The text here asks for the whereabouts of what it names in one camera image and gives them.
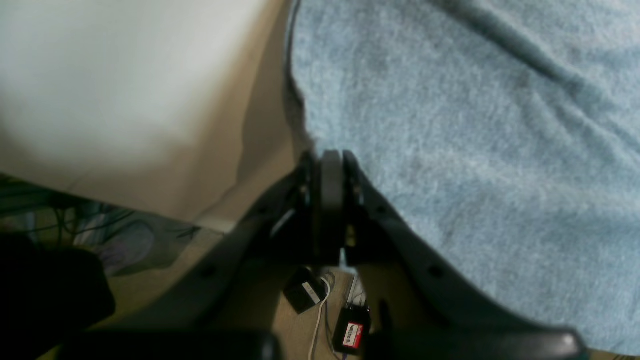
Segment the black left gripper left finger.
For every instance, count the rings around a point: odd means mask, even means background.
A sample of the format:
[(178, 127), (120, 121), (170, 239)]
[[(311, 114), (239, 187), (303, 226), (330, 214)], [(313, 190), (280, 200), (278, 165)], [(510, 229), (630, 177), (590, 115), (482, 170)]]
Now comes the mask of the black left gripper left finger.
[(165, 294), (67, 341), (60, 360), (281, 360), (272, 332), (281, 292), (318, 267), (313, 197), (319, 160), (304, 153), (235, 228)]

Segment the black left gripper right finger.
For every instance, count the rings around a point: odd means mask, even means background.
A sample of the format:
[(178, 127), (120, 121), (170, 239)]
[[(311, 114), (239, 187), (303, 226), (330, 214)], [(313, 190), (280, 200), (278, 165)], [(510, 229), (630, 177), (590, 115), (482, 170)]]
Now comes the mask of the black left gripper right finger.
[(496, 303), (402, 219), (355, 155), (343, 153), (346, 262), (357, 269), (374, 327), (364, 360), (586, 360), (567, 326)]

